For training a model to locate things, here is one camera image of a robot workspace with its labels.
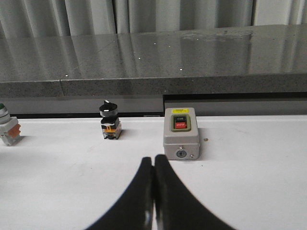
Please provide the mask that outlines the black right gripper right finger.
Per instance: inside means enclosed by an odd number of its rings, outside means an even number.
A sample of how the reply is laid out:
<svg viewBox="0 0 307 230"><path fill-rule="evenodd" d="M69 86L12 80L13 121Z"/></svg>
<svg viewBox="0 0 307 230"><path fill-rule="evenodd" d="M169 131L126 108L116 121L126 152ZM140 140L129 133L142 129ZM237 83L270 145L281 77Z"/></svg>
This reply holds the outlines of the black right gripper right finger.
<svg viewBox="0 0 307 230"><path fill-rule="evenodd" d="M165 155L155 157L155 203L159 230L232 230L185 187Z"/></svg>

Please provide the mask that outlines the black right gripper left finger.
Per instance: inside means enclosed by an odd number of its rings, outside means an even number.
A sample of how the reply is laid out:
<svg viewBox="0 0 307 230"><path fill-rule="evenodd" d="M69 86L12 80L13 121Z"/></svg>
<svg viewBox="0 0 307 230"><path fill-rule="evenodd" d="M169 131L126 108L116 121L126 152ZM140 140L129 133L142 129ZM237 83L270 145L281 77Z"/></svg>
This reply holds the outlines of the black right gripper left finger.
<svg viewBox="0 0 307 230"><path fill-rule="evenodd" d="M153 221L151 158L144 157L129 186L116 203L89 230L150 230Z"/></svg>

